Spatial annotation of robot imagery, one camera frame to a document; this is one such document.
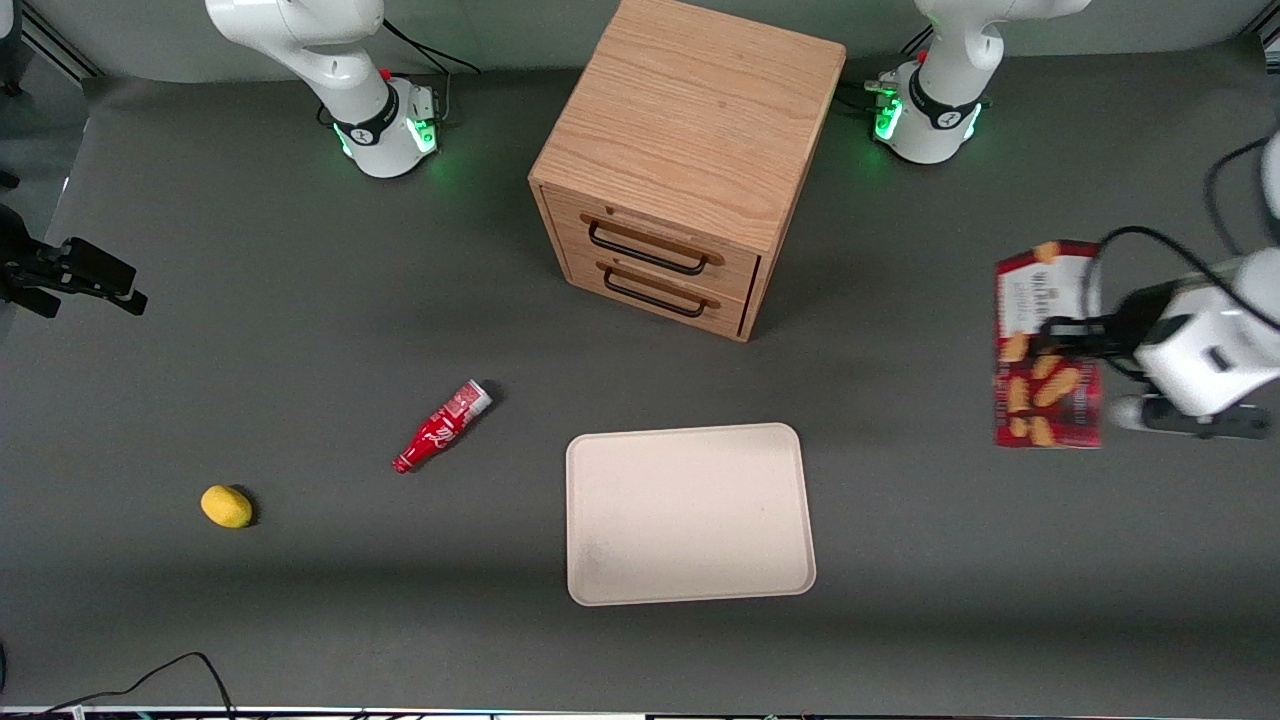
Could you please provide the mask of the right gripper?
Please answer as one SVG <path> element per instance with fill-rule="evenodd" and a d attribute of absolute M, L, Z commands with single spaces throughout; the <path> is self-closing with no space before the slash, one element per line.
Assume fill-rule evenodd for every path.
<path fill-rule="evenodd" d="M 52 269 L 60 259 L 61 273 Z M 36 284 L 27 286 L 17 273 L 31 264 Z M 1 300 L 42 318 L 55 318 L 61 305 L 44 282 L 61 274 L 67 293 L 104 299 L 133 316 L 142 316 L 148 304 L 134 287 L 137 270 L 132 265 L 82 238 L 69 238 L 63 246 L 37 241 L 6 205 L 1 205 Z"/>

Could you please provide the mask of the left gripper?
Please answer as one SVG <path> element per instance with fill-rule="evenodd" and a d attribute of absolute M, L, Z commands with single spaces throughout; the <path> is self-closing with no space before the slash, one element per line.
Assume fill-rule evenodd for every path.
<path fill-rule="evenodd" d="M 1129 293 L 1107 316 L 1051 316 L 1038 355 L 1105 359 L 1108 341 L 1180 414 L 1216 416 L 1279 375 L 1279 251 Z"/>

